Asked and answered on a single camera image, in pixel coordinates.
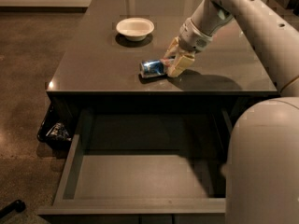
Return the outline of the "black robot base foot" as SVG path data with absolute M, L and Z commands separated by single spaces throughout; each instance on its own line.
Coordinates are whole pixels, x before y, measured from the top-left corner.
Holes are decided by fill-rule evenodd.
M 5 217 L 6 215 L 8 215 L 9 213 L 11 213 L 13 211 L 20 213 L 25 208 L 26 208 L 25 202 L 23 202 L 21 200 L 16 200 L 0 210 L 0 218 Z

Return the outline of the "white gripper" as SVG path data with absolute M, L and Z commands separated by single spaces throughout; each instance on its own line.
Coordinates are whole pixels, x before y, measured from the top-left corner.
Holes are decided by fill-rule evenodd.
M 211 41 L 212 37 L 199 31 L 192 19 L 188 18 L 180 27 L 178 37 L 173 38 L 164 55 L 166 59 L 174 58 L 167 69 L 167 75 L 178 77 L 194 63 L 195 53 L 204 51 Z

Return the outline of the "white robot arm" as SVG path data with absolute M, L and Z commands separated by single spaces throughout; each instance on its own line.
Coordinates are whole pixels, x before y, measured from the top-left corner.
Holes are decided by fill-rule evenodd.
M 236 122 L 225 165 L 225 224 L 299 224 L 299 33 L 261 0 L 205 0 L 167 55 L 177 77 L 229 20 L 236 20 L 279 96 Z

